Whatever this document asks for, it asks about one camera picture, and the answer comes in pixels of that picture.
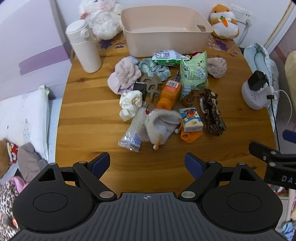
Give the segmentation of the white pillow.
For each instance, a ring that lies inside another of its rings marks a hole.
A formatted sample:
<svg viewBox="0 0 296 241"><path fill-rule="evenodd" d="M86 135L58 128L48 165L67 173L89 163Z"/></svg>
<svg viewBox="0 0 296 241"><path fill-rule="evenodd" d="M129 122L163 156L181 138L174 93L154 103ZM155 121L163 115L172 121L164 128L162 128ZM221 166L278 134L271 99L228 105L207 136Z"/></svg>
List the white pillow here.
<svg viewBox="0 0 296 241"><path fill-rule="evenodd" d="M1 100L1 139L19 147L30 142L37 153L49 159L49 89L37 90Z"/></svg>

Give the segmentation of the wall socket plate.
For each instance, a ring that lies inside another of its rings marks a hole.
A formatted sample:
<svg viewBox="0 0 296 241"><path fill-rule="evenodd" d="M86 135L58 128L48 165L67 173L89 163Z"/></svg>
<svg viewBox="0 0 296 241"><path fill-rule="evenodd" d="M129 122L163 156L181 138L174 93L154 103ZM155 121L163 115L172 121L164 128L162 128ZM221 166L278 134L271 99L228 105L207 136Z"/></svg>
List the wall socket plate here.
<svg viewBox="0 0 296 241"><path fill-rule="evenodd" d="M246 24L247 21L249 21L250 24L256 22L256 16L246 9L234 4L231 4L230 9L234 13L237 22L242 24Z"/></svg>

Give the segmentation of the dark brown patterned scrunchie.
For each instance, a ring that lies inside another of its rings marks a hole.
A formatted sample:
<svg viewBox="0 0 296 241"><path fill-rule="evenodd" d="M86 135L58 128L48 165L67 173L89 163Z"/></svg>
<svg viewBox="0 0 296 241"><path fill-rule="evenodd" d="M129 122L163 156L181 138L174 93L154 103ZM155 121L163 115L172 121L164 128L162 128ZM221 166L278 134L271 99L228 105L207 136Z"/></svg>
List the dark brown patterned scrunchie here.
<svg viewBox="0 0 296 241"><path fill-rule="evenodd" d="M200 109L204 114L205 123L209 132L215 136L220 136L226 130L226 125L221 118L221 113L217 108L218 94L212 90L205 88L200 93Z"/></svg>

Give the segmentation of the brown hair claw clip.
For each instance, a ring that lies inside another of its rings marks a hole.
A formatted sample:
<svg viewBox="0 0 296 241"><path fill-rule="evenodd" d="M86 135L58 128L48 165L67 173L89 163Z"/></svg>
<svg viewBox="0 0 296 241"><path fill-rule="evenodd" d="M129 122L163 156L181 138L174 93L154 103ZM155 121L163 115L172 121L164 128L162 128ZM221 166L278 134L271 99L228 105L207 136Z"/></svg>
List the brown hair claw clip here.
<svg viewBox="0 0 296 241"><path fill-rule="evenodd" d="M191 91L188 95L181 99L181 103L185 107L192 107L199 96L199 92L196 90Z"/></svg>

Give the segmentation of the white plush lamb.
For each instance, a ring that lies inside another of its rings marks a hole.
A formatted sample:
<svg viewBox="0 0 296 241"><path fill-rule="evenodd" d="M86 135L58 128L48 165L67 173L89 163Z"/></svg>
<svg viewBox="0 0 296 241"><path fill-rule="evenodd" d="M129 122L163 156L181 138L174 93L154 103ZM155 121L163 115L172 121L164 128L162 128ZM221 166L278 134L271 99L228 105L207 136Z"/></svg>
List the white plush lamb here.
<svg viewBox="0 0 296 241"><path fill-rule="evenodd" d="M118 1L82 0L79 15L86 20L95 40L110 40L122 31L122 7Z"/></svg>

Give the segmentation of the white satin scrunchie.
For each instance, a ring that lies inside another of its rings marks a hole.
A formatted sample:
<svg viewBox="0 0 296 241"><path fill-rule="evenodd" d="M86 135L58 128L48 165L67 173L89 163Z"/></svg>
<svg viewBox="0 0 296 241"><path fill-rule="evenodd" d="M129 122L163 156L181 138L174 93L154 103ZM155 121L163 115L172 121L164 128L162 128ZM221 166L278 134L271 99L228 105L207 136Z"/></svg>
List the white satin scrunchie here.
<svg viewBox="0 0 296 241"><path fill-rule="evenodd" d="M123 93L120 97L119 105L121 107L119 116L124 121L132 119L142 106L142 93L139 90Z"/></svg>

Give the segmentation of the orange hamster plush with carrot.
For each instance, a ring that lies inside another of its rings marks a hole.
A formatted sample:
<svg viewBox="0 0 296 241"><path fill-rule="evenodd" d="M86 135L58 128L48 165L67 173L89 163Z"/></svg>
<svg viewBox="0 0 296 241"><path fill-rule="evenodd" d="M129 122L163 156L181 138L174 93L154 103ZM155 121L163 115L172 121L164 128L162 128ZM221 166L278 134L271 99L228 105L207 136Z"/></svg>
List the orange hamster plush with carrot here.
<svg viewBox="0 0 296 241"><path fill-rule="evenodd" d="M233 40L239 35L238 23L234 13L225 5L218 4L210 13L212 34L223 40Z"/></svg>

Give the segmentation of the light green snack bag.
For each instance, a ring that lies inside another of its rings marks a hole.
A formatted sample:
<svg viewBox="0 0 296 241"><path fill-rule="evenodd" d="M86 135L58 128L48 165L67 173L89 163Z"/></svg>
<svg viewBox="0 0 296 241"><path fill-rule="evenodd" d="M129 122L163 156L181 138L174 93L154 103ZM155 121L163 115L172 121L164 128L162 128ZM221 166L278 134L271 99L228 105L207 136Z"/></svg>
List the light green snack bag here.
<svg viewBox="0 0 296 241"><path fill-rule="evenodd" d="M189 61L180 61L181 98L193 90L202 90L208 86L207 52L199 53Z"/></svg>

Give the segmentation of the green plaid scrunchie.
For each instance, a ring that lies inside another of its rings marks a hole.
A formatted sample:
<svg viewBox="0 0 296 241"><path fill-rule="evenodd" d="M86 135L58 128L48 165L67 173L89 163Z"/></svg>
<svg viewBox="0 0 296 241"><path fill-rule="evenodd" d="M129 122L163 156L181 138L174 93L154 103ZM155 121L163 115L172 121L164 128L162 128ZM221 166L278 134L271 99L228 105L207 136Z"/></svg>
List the green plaid scrunchie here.
<svg viewBox="0 0 296 241"><path fill-rule="evenodd" d="M161 81L166 81L171 77L171 72L168 66L155 63L151 58L146 58L140 61L138 68L150 78L152 78L154 74L156 74Z"/></svg>

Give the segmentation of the black long toothpaste box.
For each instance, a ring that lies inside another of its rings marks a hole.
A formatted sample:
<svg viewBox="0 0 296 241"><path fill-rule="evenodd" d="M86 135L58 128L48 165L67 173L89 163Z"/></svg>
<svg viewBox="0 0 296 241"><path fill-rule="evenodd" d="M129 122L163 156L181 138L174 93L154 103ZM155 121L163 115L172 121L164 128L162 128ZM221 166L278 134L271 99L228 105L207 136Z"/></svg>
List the black long toothpaste box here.
<svg viewBox="0 0 296 241"><path fill-rule="evenodd" d="M178 70L175 77L174 77L174 81L176 82L180 82L181 81L181 76L180 76L180 71Z"/></svg>

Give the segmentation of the white thermos bottle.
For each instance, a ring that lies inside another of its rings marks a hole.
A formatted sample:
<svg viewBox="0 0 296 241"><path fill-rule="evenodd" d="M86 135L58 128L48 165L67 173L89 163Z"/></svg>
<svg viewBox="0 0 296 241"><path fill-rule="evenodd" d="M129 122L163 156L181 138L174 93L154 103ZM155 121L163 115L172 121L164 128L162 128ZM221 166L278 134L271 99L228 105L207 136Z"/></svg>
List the white thermos bottle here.
<svg viewBox="0 0 296 241"><path fill-rule="evenodd" d="M101 59L86 20L77 20L66 28L66 36L87 73L94 73L102 66Z"/></svg>

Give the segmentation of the beige plastic storage bin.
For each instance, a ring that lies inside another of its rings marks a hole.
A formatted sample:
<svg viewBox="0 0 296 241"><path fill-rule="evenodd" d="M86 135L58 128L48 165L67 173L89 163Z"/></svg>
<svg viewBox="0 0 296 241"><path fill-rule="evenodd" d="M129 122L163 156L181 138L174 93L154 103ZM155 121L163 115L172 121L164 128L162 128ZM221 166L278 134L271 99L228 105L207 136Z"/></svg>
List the beige plastic storage bin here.
<svg viewBox="0 0 296 241"><path fill-rule="evenodd" d="M184 6L136 6L121 12L129 53L150 57L162 50L180 54L202 51L212 35L211 24Z"/></svg>

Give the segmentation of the green white snack packet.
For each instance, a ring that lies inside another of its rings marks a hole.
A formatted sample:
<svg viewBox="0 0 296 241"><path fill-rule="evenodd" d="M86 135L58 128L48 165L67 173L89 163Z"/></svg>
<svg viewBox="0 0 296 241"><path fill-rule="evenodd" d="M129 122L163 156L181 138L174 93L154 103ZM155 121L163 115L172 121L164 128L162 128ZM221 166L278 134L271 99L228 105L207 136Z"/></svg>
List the green white snack packet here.
<svg viewBox="0 0 296 241"><path fill-rule="evenodd" d="M187 62L190 58L174 50L158 51L152 56L152 61L154 63L165 66L177 66L180 64L181 60Z"/></svg>

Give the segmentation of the black power adapter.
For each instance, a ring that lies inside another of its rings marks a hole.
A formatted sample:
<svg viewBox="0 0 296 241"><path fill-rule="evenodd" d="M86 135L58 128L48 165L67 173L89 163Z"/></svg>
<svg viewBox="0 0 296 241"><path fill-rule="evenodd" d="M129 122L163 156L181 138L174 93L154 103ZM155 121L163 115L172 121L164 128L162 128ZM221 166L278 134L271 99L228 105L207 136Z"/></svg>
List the black power adapter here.
<svg viewBox="0 0 296 241"><path fill-rule="evenodd" d="M255 70L247 80L250 90L259 91L268 82L268 77L262 71Z"/></svg>

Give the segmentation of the orange sock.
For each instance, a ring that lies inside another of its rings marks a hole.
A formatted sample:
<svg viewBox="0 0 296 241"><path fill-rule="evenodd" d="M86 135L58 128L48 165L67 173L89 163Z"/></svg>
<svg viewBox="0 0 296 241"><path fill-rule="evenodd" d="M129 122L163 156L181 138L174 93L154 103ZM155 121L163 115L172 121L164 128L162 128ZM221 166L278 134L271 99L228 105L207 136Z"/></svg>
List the orange sock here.
<svg viewBox="0 0 296 241"><path fill-rule="evenodd" d="M186 143L193 143L203 135L202 131L196 131L196 132L184 132L184 130L181 131L181 139L184 140Z"/></svg>

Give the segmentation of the cartoon tissue pack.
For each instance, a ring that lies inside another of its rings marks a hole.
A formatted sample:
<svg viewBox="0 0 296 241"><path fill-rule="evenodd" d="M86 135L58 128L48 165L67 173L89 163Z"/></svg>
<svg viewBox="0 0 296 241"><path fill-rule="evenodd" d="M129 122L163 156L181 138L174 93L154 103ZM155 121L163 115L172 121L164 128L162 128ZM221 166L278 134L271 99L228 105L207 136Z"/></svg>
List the cartoon tissue pack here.
<svg viewBox="0 0 296 241"><path fill-rule="evenodd" d="M179 113L183 120L183 129L185 133L202 131L203 123L196 108L180 108Z"/></svg>

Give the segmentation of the clear plastic packet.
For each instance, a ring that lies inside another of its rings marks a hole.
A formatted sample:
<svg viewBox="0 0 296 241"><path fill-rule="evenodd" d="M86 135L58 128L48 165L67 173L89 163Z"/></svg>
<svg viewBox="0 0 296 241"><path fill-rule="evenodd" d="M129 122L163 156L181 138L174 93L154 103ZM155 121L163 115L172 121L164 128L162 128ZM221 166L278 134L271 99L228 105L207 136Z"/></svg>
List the clear plastic packet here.
<svg viewBox="0 0 296 241"><path fill-rule="evenodd" d="M134 152L140 151L142 141L139 137L139 131L144 126L144 121L146 118L145 111L145 107L139 108L137 114L132 119L130 127L118 142L119 146Z"/></svg>

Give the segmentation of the white round power strip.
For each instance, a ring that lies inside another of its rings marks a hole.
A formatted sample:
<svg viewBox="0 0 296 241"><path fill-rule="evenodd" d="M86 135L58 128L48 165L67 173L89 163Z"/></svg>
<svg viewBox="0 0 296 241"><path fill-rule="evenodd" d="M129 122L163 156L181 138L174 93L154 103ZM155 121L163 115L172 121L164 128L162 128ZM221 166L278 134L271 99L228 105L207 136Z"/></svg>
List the white round power strip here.
<svg viewBox="0 0 296 241"><path fill-rule="evenodd" d="M277 100L276 92L272 86L267 86L261 90L251 90L248 81L245 81L241 87L241 94L245 103L254 110L260 110L268 107L273 101Z"/></svg>

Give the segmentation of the orange bottle with label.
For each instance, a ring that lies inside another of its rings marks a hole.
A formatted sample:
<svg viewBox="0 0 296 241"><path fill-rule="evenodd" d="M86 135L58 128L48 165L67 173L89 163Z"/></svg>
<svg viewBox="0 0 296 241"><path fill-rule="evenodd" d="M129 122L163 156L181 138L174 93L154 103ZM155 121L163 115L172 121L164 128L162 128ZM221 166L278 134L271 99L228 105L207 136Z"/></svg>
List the orange bottle with label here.
<svg viewBox="0 0 296 241"><path fill-rule="evenodd" d="M160 99L157 103L157 108L172 110L177 99L180 97L181 89L181 83L174 80L168 80L161 92Z"/></svg>

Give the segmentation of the brown teddy plush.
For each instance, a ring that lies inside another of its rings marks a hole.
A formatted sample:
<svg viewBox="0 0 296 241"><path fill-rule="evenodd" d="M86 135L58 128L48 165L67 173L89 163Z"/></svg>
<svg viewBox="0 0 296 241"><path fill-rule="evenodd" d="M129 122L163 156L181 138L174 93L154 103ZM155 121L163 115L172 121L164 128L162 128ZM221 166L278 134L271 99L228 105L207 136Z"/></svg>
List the brown teddy plush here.
<svg viewBox="0 0 296 241"><path fill-rule="evenodd" d="M0 177L8 171L12 164L18 160L19 147L7 140L0 141Z"/></svg>

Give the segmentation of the grey hair claw clip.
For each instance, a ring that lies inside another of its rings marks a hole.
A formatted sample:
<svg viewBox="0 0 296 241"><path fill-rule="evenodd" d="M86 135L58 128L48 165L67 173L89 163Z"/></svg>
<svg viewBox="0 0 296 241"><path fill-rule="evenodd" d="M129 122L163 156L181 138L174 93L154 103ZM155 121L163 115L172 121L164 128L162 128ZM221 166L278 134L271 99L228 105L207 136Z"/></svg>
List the grey hair claw clip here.
<svg viewBox="0 0 296 241"><path fill-rule="evenodd" d="M147 73L144 73L139 81L146 84L146 92L152 101L161 95L162 81L157 74L154 73L153 77L148 77Z"/></svg>

